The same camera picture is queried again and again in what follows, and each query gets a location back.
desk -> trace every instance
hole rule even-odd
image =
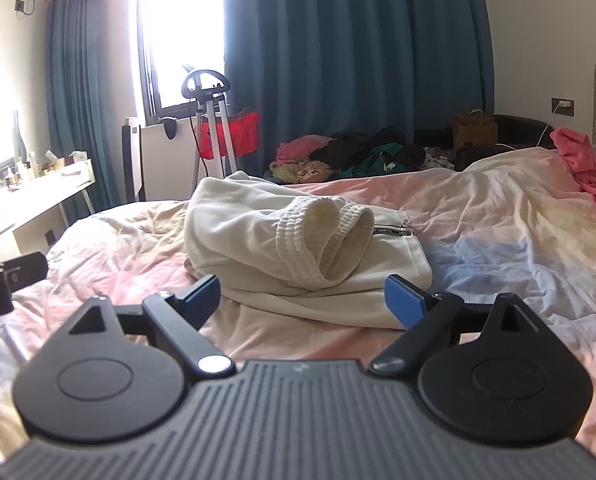
[[[60,206],[67,227],[62,202],[76,193],[84,195],[89,212],[93,213],[87,188],[95,181],[91,161],[85,160],[34,178],[0,197],[0,259],[23,253],[24,248],[15,240],[15,231],[55,206]]]

zipper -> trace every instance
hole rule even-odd
[[[374,235],[389,235],[389,236],[413,236],[414,231],[409,219],[405,219],[400,223],[400,226],[381,225],[374,226]]]

tissue box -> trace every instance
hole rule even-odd
[[[84,162],[87,160],[87,152],[72,152],[70,157],[73,157],[74,162]]]

window frame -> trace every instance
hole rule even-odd
[[[147,126],[158,124],[163,117],[186,119],[196,114],[196,101],[179,105],[162,107],[160,90],[158,89],[158,73],[156,72],[153,51],[149,38],[144,33],[142,24],[142,0],[137,0],[137,33],[138,33],[138,65],[140,70],[140,93],[144,106]]]

red fabric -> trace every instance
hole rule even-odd
[[[236,156],[243,156],[254,152],[258,147],[258,121],[260,114],[250,112],[244,117],[229,121],[229,131],[232,134],[233,153]],[[216,124],[218,133],[218,146],[220,147],[220,156],[227,155],[227,145],[224,142],[224,132],[222,124]],[[203,122],[200,131],[200,156],[204,160],[214,158],[212,150],[212,140],[209,136],[209,123]]]
[[[558,128],[551,137],[576,182],[596,199],[596,152],[589,138],[568,128]]]

